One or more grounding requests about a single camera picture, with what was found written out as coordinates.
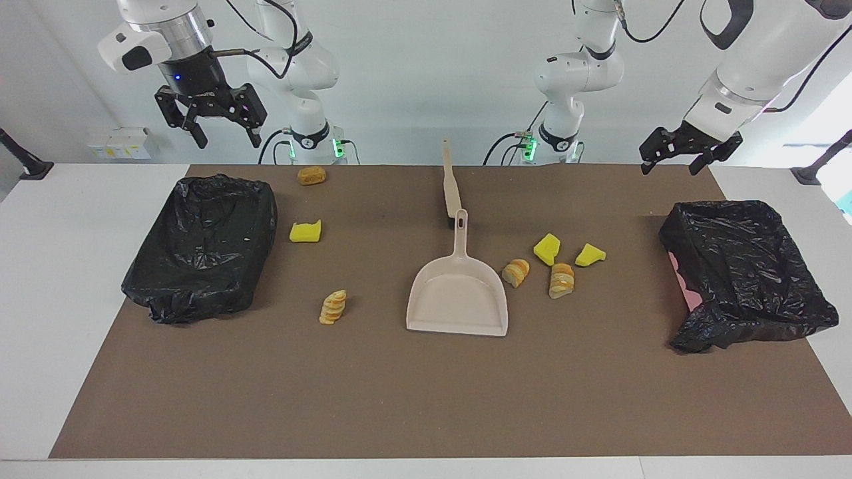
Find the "black mounting post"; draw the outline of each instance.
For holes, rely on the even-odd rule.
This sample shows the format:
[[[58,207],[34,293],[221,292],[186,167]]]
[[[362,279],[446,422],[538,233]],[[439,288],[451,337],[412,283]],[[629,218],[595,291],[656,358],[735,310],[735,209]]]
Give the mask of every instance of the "black mounting post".
[[[846,135],[843,135],[843,137],[836,143],[828,147],[826,152],[823,153],[822,156],[820,156],[811,166],[806,166],[804,168],[790,168],[790,171],[793,176],[796,177],[798,182],[803,185],[821,185],[820,180],[816,179],[816,172],[823,166],[827,165],[832,158],[842,152],[850,143],[852,143],[852,130],[847,131]]]
[[[41,180],[48,171],[53,168],[52,161],[42,161],[38,156],[26,151],[21,145],[12,139],[6,133],[6,130],[0,128],[0,143],[8,149],[15,158],[20,161],[24,167],[24,173],[20,176],[21,180]]]

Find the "brown table mat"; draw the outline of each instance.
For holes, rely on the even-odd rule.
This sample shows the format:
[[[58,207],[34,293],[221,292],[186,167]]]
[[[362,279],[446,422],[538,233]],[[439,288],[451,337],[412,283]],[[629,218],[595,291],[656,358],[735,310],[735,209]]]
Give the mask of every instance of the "brown table mat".
[[[435,167],[193,166],[269,182],[278,238],[255,302],[161,326],[118,312],[52,458],[434,458],[852,453],[852,418],[807,341],[667,347],[687,310],[657,232],[677,201],[722,199],[709,172],[636,166],[457,168],[469,253],[525,257],[509,333],[406,330],[417,271],[450,254]],[[318,244],[287,240],[323,220]],[[607,261],[547,297],[545,233]],[[346,314],[317,321],[346,288]],[[821,334],[832,334],[829,330]]]

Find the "wall socket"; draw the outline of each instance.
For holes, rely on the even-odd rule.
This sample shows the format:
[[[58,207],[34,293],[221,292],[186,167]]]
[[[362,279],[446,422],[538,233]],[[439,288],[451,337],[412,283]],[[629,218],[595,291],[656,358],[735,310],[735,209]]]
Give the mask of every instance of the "wall socket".
[[[152,159],[157,143],[148,128],[122,127],[92,136],[89,150],[98,159]]]

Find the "black cable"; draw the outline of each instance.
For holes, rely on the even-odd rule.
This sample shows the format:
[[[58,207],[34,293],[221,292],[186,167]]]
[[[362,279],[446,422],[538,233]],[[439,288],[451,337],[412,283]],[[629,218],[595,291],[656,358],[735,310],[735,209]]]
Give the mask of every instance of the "black cable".
[[[494,152],[494,148],[496,148],[497,145],[499,145],[501,142],[503,142],[503,140],[508,140],[512,136],[515,136],[515,134],[514,133],[507,133],[503,136],[500,136],[497,139],[497,141],[495,141],[494,144],[491,145],[491,148],[488,150],[488,153],[485,155],[485,159],[482,160],[482,166],[485,166],[486,164],[488,164],[488,158],[491,157],[491,153]]]
[[[284,131],[283,131],[283,130],[276,130],[276,131],[273,131],[271,135],[269,135],[269,137],[267,138],[267,140],[263,143],[263,148],[261,148],[261,154],[259,154],[259,155],[257,156],[257,164],[262,164],[262,163],[263,163],[263,154],[266,152],[266,149],[267,149],[267,147],[269,146],[269,143],[272,141],[272,139],[273,139],[275,136],[278,136],[278,135],[280,135],[280,134],[282,134],[282,133],[284,133]]]
[[[531,131],[533,129],[533,125],[535,124],[535,121],[538,119],[538,117],[541,116],[541,112],[544,111],[544,107],[547,107],[547,101],[542,103],[541,108],[538,109],[538,113],[536,113],[535,116],[532,117],[532,121],[530,122],[530,125],[527,126],[527,131]],[[521,147],[521,143],[523,143],[523,138],[521,138],[518,141],[518,144],[515,145],[515,146]],[[518,150],[515,150],[514,152],[512,152],[512,158],[509,159],[509,166],[511,166],[512,162],[515,161],[515,153],[518,153]]]
[[[506,151],[503,152],[503,157],[500,159],[500,166],[503,166],[506,163],[506,155],[509,154],[510,149],[520,147],[520,145],[509,145],[509,147],[506,148]]]
[[[817,60],[816,63],[814,64],[814,67],[810,69],[808,76],[805,77],[802,84],[799,85],[799,89],[796,91],[796,94],[793,96],[792,100],[790,100],[790,102],[787,103],[786,106],[781,107],[781,108],[767,108],[767,109],[763,110],[763,112],[764,113],[781,113],[781,112],[786,112],[788,109],[790,109],[790,107],[793,106],[793,103],[795,103],[796,100],[798,100],[798,97],[804,91],[804,87],[808,85],[808,82],[810,81],[811,77],[813,77],[814,73],[816,73],[816,69],[820,67],[820,65],[822,64],[822,61],[826,59],[826,57],[832,52],[832,50],[834,50],[834,47],[838,46],[838,44],[840,42],[842,42],[844,38],[846,38],[846,35],[849,34],[849,30],[852,30],[852,26],[848,27],[846,29],[846,31],[843,32],[843,34],[840,35],[840,37],[838,37],[838,39],[835,40],[834,43],[832,43],[832,45],[830,47],[828,47],[828,50],[823,52],[820,59]]]
[[[361,164],[361,158],[360,158],[360,156],[358,156],[358,145],[356,145],[355,142],[352,141],[352,140],[341,140],[340,143],[342,145],[352,145],[352,148],[354,148],[354,150],[355,150],[355,161],[358,164]]]
[[[213,52],[213,55],[214,56],[231,56],[231,55],[247,55],[247,56],[250,56],[251,58],[253,58],[257,61],[260,61],[270,72],[272,72],[272,74],[277,79],[281,80],[281,79],[284,79],[284,77],[287,75],[287,72],[290,71],[290,65],[293,63],[292,52],[296,48],[296,42],[298,41],[298,37],[297,37],[297,35],[298,35],[298,24],[296,23],[296,18],[293,16],[293,14],[290,13],[284,7],[282,7],[278,2],[275,2],[274,0],[266,0],[266,2],[269,3],[270,5],[272,5],[273,7],[277,8],[278,10],[280,10],[283,14],[287,15],[287,18],[290,19],[290,23],[293,24],[293,39],[290,42],[290,48],[288,49],[289,51],[287,52],[288,53],[287,63],[284,65],[284,71],[281,72],[281,73],[276,72],[275,68],[273,68],[272,65],[269,65],[268,61],[264,60],[260,55],[257,54],[258,50],[249,51],[249,50],[246,50],[246,49],[230,49],[230,50],[222,50],[222,51]]]
[[[272,146],[272,162],[275,163],[275,164],[278,164],[278,156],[277,155],[278,155],[278,146],[280,146],[280,145],[290,146],[290,142],[287,141],[287,140],[282,140],[282,141],[276,142]]]
[[[251,23],[249,23],[249,21],[245,19],[245,17],[243,16],[243,14],[241,14],[241,13],[239,12],[239,10],[237,10],[237,7],[235,7],[235,6],[233,5],[233,3],[231,3],[231,0],[225,0],[225,2],[227,2],[227,4],[231,7],[231,10],[233,10],[233,12],[234,12],[235,14],[237,14],[237,16],[239,17],[239,19],[240,19],[240,20],[242,20],[242,21],[243,21],[243,23],[245,23],[245,25],[246,25],[246,26],[248,26],[248,27],[249,27],[249,28],[250,28],[250,29],[251,29],[254,33],[256,33],[256,34],[260,35],[260,36],[261,36],[261,37],[263,37],[263,38],[266,38],[266,39],[267,39],[267,40],[269,40],[270,42],[273,42],[273,41],[274,41],[272,38],[267,37],[266,35],[264,35],[264,34],[263,34],[263,32],[261,32],[260,30],[257,30],[257,29],[256,29],[256,28],[255,28],[255,27],[254,27]]]
[[[665,29],[668,28],[671,21],[675,19],[675,15],[677,15],[677,12],[680,11],[684,2],[686,2],[686,0],[681,0],[680,2],[677,3],[675,10],[673,12],[671,12],[671,15],[669,16],[669,19],[666,20],[665,23],[663,24],[663,26],[659,29],[659,31],[654,33],[654,35],[652,35],[651,37],[648,37],[648,38],[636,38],[636,37],[634,37],[633,34],[630,33],[630,30],[627,28],[627,19],[626,18],[621,20],[621,27],[624,29],[625,34],[627,35],[627,38],[629,38],[630,40],[633,40],[636,43],[652,42],[653,40],[656,40],[657,37],[662,35],[663,32],[665,32]]]

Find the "white table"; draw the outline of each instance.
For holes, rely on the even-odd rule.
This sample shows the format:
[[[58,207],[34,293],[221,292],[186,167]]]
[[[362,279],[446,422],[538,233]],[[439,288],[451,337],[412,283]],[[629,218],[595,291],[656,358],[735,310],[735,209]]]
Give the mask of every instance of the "white table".
[[[0,477],[841,477],[852,456],[46,460],[124,295],[118,289],[186,165],[58,164],[0,203]],[[841,325],[810,341],[852,404],[852,227],[787,170],[713,169],[729,199],[762,199],[783,217]]]

